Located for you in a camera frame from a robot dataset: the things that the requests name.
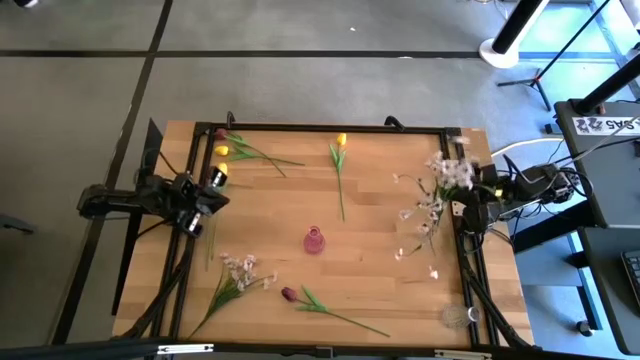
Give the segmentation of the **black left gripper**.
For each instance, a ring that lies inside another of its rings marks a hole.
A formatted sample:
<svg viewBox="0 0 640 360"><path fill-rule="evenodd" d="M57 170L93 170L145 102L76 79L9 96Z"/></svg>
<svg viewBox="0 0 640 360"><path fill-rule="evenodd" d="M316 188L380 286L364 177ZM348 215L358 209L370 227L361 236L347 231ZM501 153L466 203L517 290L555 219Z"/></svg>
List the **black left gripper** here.
<svg viewBox="0 0 640 360"><path fill-rule="evenodd" d="M175 226L194 238L202 234L201 218L214 215L230 202L221 189L211 187L211 175L205 179L205 185L199 185L189 173L180 173L174 179L172 191Z"/></svg>

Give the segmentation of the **white blossom sprig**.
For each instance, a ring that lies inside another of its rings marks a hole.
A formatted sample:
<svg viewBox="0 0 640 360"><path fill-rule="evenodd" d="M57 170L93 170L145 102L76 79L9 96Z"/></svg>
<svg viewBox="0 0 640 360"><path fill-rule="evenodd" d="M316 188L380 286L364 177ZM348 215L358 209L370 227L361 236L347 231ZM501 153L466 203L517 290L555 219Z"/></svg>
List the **white blossom sprig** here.
<svg viewBox="0 0 640 360"><path fill-rule="evenodd" d="M222 272L209 302L203 318L188 338L192 338L221 308L235 299L241 298L247 291L262 287L267 290L278 280L278 272L259 276L255 271L257 258L247 254L243 259L231 256L228 253L220 254L222 260Z"/></svg>
<svg viewBox="0 0 640 360"><path fill-rule="evenodd" d="M425 165L434 174L438 190L471 190L473 188L473 166L466 159L445 159L443 152L438 151Z"/></svg>
<svg viewBox="0 0 640 360"><path fill-rule="evenodd" d="M394 258L402 261L425 250L428 276L438 280L434 237L442 218L443 202L436 188L428 191L420 178L408 174L393 174L393 180L396 184L401 180L410 180L420 192L418 199L410 208L400 210L398 213L400 220L398 234L403 245L395 252Z"/></svg>

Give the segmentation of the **yellow artificial tulip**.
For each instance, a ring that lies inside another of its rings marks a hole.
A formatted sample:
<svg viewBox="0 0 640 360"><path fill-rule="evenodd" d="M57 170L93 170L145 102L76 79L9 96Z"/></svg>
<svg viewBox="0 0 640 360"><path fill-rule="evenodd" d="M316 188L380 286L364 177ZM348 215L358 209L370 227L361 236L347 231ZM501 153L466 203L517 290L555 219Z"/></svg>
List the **yellow artificial tulip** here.
<svg viewBox="0 0 640 360"><path fill-rule="evenodd" d="M228 178L228 166L226 163L221 162L211 168L211 187L217 192L222 193L225 188L225 183ZM215 243L215 232L217 226L217 216L212 215L209 220L209 228L206 237L206 252L205 252L205 270L209 269L210 263L213 258L213 247Z"/></svg>
<svg viewBox="0 0 640 360"><path fill-rule="evenodd" d="M229 147L226 145L216 146L214 148L214 152L219 156L227 157L230 161L239 161L239 160L257 158L257 159L265 159L272 162L280 162L280 163L285 163L290 165L303 166L303 163L269 157L267 155L251 152L249 150L246 150L245 148L236 147L236 146L234 147Z"/></svg>
<svg viewBox="0 0 640 360"><path fill-rule="evenodd" d="M342 174L342 168L343 168L345 157L346 157L346 143L347 143L347 134L340 133L336 138L336 142L334 144L329 145L330 156L331 156L333 166L337 176L340 217L342 221L345 221L345 209L344 209L341 174Z"/></svg>

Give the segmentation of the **pink ribbed glass vase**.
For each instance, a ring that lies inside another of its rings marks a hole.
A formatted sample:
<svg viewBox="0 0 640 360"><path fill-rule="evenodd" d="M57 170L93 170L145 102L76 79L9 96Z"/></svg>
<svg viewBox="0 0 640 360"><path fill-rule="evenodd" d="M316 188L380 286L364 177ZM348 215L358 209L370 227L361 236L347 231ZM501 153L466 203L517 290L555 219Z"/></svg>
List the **pink ribbed glass vase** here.
<svg viewBox="0 0 640 360"><path fill-rule="evenodd" d="M317 226L311 226L304 236L303 247L306 253L319 255L325 248L325 238Z"/></svg>

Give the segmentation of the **clear ribbed glass vase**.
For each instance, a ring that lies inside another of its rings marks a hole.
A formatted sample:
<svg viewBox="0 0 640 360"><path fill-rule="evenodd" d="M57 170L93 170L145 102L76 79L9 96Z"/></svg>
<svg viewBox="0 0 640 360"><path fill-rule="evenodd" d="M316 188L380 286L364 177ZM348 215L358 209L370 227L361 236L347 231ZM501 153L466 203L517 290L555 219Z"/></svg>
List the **clear ribbed glass vase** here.
<svg viewBox="0 0 640 360"><path fill-rule="evenodd" d="M457 329L477 323L481 318L480 310L476 307L450 304L444 307L441 319L446 327Z"/></svg>

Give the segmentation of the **black tripod stand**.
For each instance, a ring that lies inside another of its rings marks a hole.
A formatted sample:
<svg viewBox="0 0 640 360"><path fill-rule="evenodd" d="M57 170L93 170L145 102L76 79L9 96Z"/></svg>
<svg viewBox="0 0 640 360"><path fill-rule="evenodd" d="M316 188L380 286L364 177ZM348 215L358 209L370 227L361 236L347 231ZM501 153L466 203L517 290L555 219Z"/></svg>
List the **black tripod stand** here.
<svg viewBox="0 0 640 360"><path fill-rule="evenodd" d="M523 85L531 89L536 90L542 99L542 102L548 112L552 110L551 103L546 95L542 86L541 79L551 69L551 67L565 54L567 49L576 41L576 39L584 32L584 30L596 19L596 17L604 10L611 0L604 0L604 2L590 15L586 22L576 31L576 33L567 41L567 43L561 48L561 50L551 59L551 61L543 68L537 69L535 75L532 78L521 79L515 81L507 81L497 83L497 87L508 87Z"/></svg>

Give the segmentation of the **black column white base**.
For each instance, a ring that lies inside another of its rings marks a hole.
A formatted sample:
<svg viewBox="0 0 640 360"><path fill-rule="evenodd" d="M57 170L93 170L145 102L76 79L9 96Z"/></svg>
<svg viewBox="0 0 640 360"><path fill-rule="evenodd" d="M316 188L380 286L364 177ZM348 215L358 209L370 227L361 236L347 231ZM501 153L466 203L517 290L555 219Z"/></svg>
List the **black column white base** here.
<svg viewBox="0 0 640 360"><path fill-rule="evenodd" d="M549 0L519 0L495 38L479 46L480 57L489 65L507 69L519 62L519 47Z"/></svg>

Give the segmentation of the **white desk sticker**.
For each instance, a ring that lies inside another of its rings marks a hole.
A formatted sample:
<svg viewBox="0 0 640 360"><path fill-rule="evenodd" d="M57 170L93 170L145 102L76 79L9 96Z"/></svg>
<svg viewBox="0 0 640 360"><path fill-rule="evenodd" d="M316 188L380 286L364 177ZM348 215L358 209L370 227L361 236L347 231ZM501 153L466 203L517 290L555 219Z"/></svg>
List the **white desk sticker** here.
<svg viewBox="0 0 640 360"><path fill-rule="evenodd" d="M578 135L640 136L640 118L633 117L573 117L573 126Z"/></svg>

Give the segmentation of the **dark grey desk with sticker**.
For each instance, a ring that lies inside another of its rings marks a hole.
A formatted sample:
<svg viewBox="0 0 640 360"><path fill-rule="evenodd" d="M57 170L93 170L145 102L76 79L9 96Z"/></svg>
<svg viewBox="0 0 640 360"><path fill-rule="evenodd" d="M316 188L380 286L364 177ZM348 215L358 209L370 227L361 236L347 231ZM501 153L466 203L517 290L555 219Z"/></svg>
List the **dark grey desk with sticker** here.
<svg viewBox="0 0 640 360"><path fill-rule="evenodd" d="M640 104L609 102L602 115L580 115L571 103L554 105L557 123L570 158L561 163L585 174L594 185L588 197L596 223L602 227L640 228L640 136L578 135L573 117L640 118Z"/></svg>

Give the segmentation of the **black desk pole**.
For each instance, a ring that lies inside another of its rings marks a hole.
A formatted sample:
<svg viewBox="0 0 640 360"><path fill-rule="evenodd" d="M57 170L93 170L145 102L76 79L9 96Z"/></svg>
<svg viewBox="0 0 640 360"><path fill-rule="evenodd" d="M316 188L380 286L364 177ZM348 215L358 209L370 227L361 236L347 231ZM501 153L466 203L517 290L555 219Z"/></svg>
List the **black desk pole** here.
<svg viewBox="0 0 640 360"><path fill-rule="evenodd" d="M572 100L571 106L573 110L580 115L602 115L605 113L604 103L639 75L640 53L617 70L585 98Z"/></svg>

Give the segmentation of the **black keyboard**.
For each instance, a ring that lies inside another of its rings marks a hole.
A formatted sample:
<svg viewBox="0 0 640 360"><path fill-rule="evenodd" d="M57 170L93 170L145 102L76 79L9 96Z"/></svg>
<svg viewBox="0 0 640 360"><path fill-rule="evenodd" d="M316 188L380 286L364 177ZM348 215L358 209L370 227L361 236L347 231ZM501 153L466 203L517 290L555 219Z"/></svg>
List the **black keyboard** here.
<svg viewBox="0 0 640 360"><path fill-rule="evenodd" d="M640 250L625 251L621 258L633 293L640 302Z"/></svg>

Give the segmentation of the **black aluminium table frame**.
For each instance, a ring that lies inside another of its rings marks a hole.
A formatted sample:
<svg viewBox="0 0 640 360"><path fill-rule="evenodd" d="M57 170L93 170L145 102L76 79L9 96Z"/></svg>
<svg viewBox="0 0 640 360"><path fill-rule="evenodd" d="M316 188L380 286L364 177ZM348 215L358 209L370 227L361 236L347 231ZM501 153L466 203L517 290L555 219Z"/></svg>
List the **black aluminium table frame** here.
<svg viewBox="0 0 640 360"><path fill-rule="evenodd" d="M433 153L460 155L482 164L491 161L483 130L466 128L466 145L448 142L445 128L235 123L244 139L291 165L278 175L264 162L234 165L227 194L230 203L217 222L215 252L253 254L262 268L277 271L278 283L254 290L223 307L192 338L208 307L221 272L219 262L205 270L206 244L181 245L179 269L188 279L171 292L165 316L178 327L165 326L160 337L132 335L136 316L150 305L160 286L169 234L155 230L135 245L117 319L107 341L0 350L0 360L113 360L157 355L160 345L213 344L208 353L255 353L335 356L434 357L435 349L491 353L493 360L539 360L545 352L518 349L504 338L488 341L481 323L454 330L441 321L441 310L474 296L463 281L455 236L459 223L446 215L436 245L439 279L427 273L426 252L403 261L391 252L402 246L398 211L408 204L411 189L392 175L417 174ZM345 221L340 217L338 183L329 149L346 133L346 169L341 175ZM305 252L303 239L311 226L320 228L325 248ZM335 313L389 334L385 337L319 313L300 312L281 295L293 288L304 298L308 288Z"/></svg>

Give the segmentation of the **silver metal bracket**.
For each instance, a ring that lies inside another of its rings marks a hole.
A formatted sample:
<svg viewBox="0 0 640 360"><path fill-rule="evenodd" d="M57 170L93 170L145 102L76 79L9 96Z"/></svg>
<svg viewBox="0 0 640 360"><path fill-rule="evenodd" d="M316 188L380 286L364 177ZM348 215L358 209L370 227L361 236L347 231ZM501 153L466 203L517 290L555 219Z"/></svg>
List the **silver metal bracket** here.
<svg viewBox="0 0 640 360"><path fill-rule="evenodd" d="M491 353L451 349L435 349L434 357L444 358L448 360L493 360L493 356Z"/></svg>
<svg viewBox="0 0 640 360"><path fill-rule="evenodd" d="M192 353L208 353L213 352L215 346L213 344L173 344L160 345L157 348L157 355L176 355L176 354L192 354Z"/></svg>

